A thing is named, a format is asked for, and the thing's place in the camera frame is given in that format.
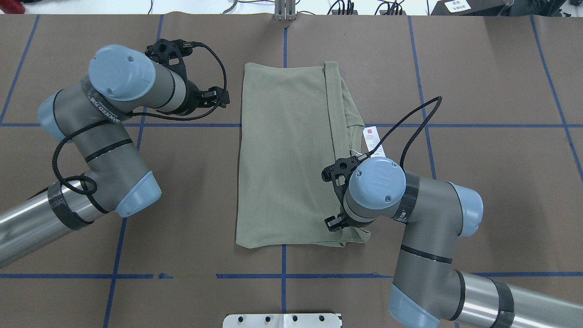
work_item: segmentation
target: white mounting bracket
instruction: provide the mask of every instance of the white mounting bracket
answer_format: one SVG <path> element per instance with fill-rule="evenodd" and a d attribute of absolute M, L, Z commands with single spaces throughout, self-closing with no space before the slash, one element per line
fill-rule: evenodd
<path fill-rule="evenodd" d="M 296 0 L 275 0 L 275 20 L 296 20 Z"/>
<path fill-rule="evenodd" d="M 291 313 L 228 315 L 223 328 L 342 328 L 342 315 L 336 313 Z"/>

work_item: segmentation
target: black band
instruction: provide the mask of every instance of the black band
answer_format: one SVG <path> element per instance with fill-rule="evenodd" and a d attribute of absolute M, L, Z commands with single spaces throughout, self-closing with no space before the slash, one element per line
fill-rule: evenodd
<path fill-rule="evenodd" d="M 397 212 L 392 217 L 393 220 L 403 222 L 404 224 L 409 220 L 415 204 L 417 204 L 417 196 L 419 196 L 419 176 L 405 171 L 405 180 L 407 183 L 405 193 L 401 197 L 401 203 Z"/>
<path fill-rule="evenodd" d="M 404 250 L 408 253 L 411 253 L 411 254 L 414 254 L 417 256 L 425 257 L 426 259 L 430 259 L 430 260 L 434 260 L 434 261 L 438 261 L 438 262 L 442 262 L 442 263 L 451 264 L 454 261 L 453 259 L 450 259 L 448 257 L 442 257 L 439 255 L 425 253 L 422 250 L 414 249 L 414 248 L 411 248 L 411 247 L 405 246 L 405 245 L 401 245 L 401 250 Z"/>
<path fill-rule="evenodd" d="M 506 283 L 494 279 L 490 280 L 492 280 L 498 291 L 498 315 L 490 328 L 510 328 L 514 321 L 514 297 L 512 296 L 512 291 Z"/>
<path fill-rule="evenodd" d="M 455 273 L 458 274 L 459 277 L 459 303 L 458 309 L 455 311 L 455 314 L 449 321 L 455 321 L 460 314 L 462 314 L 463 304 L 466 302 L 466 281 L 463 279 L 463 274 L 458 270 L 454 270 Z"/>
<path fill-rule="evenodd" d="M 176 80 L 174 80 L 174 74 L 172 74 L 172 71 L 168 69 L 168 72 L 170 73 L 170 76 L 172 77 L 172 94 L 170 95 L 168 100 L 166 100 L 165 103 L 163 103 L 161 106 L 158 106 L 158 107 L 152 108 L 152 109 L 158 109 L 158 108 L 164 107 L 172 100 L 172 98 L 174 98 L 174 92 L 176 92 Z"/>
<path fill-rule="evenodd" d="M 61 191 L 61 183 L 55 182 L 47 192 L 48 203 L 57 218 L 71 230 L 81 230 L 93 222 L 84 221 L 77 213 L 71 211 Z"/>
<path fill-rule="evenodd" d="M 106 152 L 112 151 L 115 148 L 121 147 L 123 145 L 127 145 L 127 144 L 131 144 L 133 141 L 131 139 L 124 139 L 122 141 L 118 141 L 114 144 L 111 144 L 107 147 L 103 147 L 101 149 L 99 149 L 98 151 L 94 152 L 93 154 L 85 157 L 85 162 L 89 163 L 90 160 L 96 159 L 99 156 L 105 154 Z"/>
<path fill-rule="evenodd" d="M 85 96 L 87 96 L 87 101 L 89 101 L 89 103 L 101 114 L 107 117 L 110 122 L 117 124 L 130 119 L 130 116 L 127 116 L 121 110 L 115 108 L 115 106 L 107 102 L 99 91 L 95 90 L 88 75 L 85 75 L 81 79 L 81 88 L 83 89 Z"/>
<path fill-rule="evenodd" d="M 87 188 L 87 183 L 85 183 L 85 180 L 81 180 L 81 188 L 83 188 L 83 190 L 89 190 L 89 188 Z M 99 203 L 93 197 L 93 194 L 88 194 L 86 196 L 87 199 L 91 202 L 91 205 L 93 205 L 93 207 L 96 208 L 98 211 L 100 211 L 103 214 L 109 213 L 109 211 L 107 211 L 105 208 L 99 205 Z"/>

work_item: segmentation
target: gray cable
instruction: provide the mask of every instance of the gray cable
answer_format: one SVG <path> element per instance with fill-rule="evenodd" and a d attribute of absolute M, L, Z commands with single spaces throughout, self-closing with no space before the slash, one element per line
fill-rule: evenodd
<path fill-rule="evenodd" d="M 235 6 L 237 5 L 237 2 L 239 2 L 239 0 L 233 0 L 233 4 L 231 5 L 231 7 L 225 9 L 223 11 L 223 13 L 228 13 L 229 11 L 232 11 L 235 8 Z"/>

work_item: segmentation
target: red object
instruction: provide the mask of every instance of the red object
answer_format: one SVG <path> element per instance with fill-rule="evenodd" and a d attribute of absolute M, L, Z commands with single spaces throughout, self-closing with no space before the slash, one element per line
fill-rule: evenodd
<path fill-rule="evenodd" d="M 24 13 L 24 6 L 18 0 L 0 0 L 0 9 L 4 13 Z"/>

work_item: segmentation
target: white label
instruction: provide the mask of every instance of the white label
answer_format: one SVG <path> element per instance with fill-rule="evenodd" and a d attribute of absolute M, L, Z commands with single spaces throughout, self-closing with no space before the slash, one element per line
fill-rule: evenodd
<path fill-rule="evenodd" d="M 454 0 L 445 3 L 447 10 L 449 12 L 462 12 L 468 9 L 472 9 L 466 0 Z"/>
<path fill-rule="evenodd" d="M 368 151 L 373 150 L 377 146 L 378 142 L 381 140 L 381 138 L 378 137 L 377 127 L 364 128 L 363 135 L 364 135 L 364 142 L 366 142 L 366 148 L 368 148 Z M 386 157 L 385 151 L 383 150 L 382 145 L 380 145 L 378 147 L 377 151 L 375 151 L 374 154 L 372 154 L 370 156 L 371 157 Z"/>

